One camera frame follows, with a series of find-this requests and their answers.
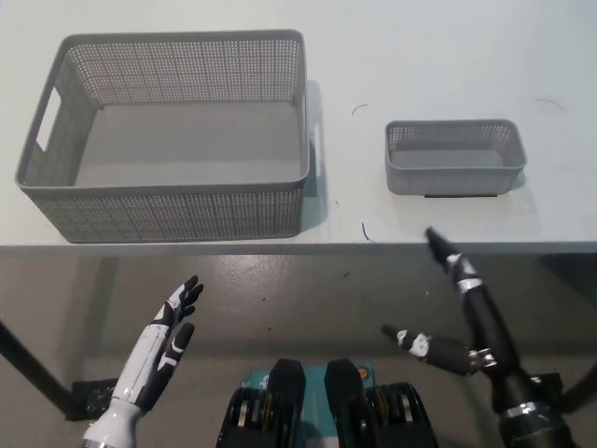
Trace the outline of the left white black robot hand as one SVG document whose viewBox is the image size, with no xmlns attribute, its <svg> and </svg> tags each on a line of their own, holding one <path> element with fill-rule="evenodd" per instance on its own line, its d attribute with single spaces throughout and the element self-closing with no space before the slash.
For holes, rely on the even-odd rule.
<svg viewBox="0 0 597 448">
<path fill-rule="evenodd" d="M 195 311 L 194 303 L 203 291 L 196 275 L 180 285 L 145 326 L 125 363 L 112 399 L 128 402 L 142 412 L 153 409 L 170 382 L 190 340 L 194 326 L 186 323 L 172 342 L 172 332 Z"/>
</svg>

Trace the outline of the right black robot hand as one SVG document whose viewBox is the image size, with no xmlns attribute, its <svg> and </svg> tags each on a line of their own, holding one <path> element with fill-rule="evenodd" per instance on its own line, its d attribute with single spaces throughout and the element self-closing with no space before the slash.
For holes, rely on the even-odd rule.
<svg viewBox="0 0 597 448">
<path fill-rule="evenodd" d="M 444 371 L 461 376 L 485 373 L 492 384 L 493 409 L 497 413 L 539 401 L 507 325 L 477 270 L 434 228 L 427 228 L 425 237 L 434 260 L 449 276 L 460 298 L 472 342 L 460 343 L 389 324 L 382 326 L 382 334 L 411 356 Z"/>
</svg>

